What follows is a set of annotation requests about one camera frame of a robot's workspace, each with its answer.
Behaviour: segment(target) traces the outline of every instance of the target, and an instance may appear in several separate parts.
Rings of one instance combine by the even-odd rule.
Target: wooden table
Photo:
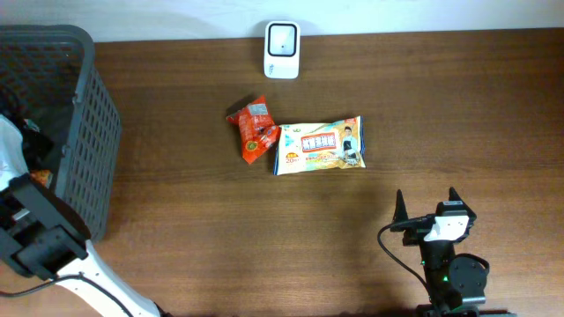
[[[96,46],[122,114],[102,257],[176,316],[319,316],[415,307],[419,282],[377,245],[395,193],[411,216],[454,186],[476,211],[456,247],[490,261],[484,308],[564,310],[564,30],[302,39],[296,80],[262,73],[263,40]],[[265,94],[277,123],[366,119],[367,169],[273,176],[225,122]],[[419,250],[384,242],[418,271]],[[35,285],[0,266],[0,287]],[[62,288],[0,316],[95,316]]]

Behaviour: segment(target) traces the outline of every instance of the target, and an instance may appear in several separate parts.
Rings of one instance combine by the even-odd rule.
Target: black cable
[[[386,248],[384,246],[384,244],[382,243],[382,233],[385,232],[386,230],[390,229],[393,226],[396,225],[405,225],[406,223],[410,222],[411,220],[407,220],[401,223],[395,223],[395,224],[389,224],[384,226],[382,229],[380,229],[380,231],[378,232],[378,244],[380,245],[380,247],[382,248],[382,250],[384,250],[384,252],[390,256],[390,258],[392,258],[392,260],[394,260],[397,264],[401,265],[402,268],[406,269],[408,272],[412,273],[415,277],[417,277],[417,279],[423,284],[423,287],[425,287],[425,290],[427,291],[427,294],[429,296],[431,296],[431,291],[429,290],[429,287],[427,286],[427,282],[425,282],[425,280],[423,279],[423,277],[421,277],[416,271],[414,271],[412,268],[408,267],[407,265],[405,265],[405,263],[401,262],[398,258],[396,258],[395,255],[393,255],[388,248]]]
[[[106,291],[104,288],[102,288],[101,286],[96,284],[94,281],[89,280],[88,278],[84,277],[82,274],[73,275],[73,276],[58,277],[58,278],[56,278],[56,279],[54,279],[50,282],[46,282],[45,284],[35,286],[35,287],[33,287],[29,290],[25,290],[25,291],[19,291],[19,292],[15,292],[15,293],[8,293],[8,292],[0,291],[0,298],[15,299],[15,298],[23,297],[25,295],[30,295],[30,294],[33,294],[37,291],[44,290],[44,289],[48,288],[49,286],[53,286],[53,285],[60,283],[62,281],[71,280],[71,279],[76,279],[76,280],[85,282],[87,284],[90,284],[93,288],[100,291],[102,294],[106,295],[109,299],[112,299],[112,301],[114,301],[114,303],[116,303],[123,310],[123,313],[125,313],[128,317],[133,317],[133,314],[129,311],[129,309],[127,309],[127,307],[119,299],[117,299],[109,291]]]

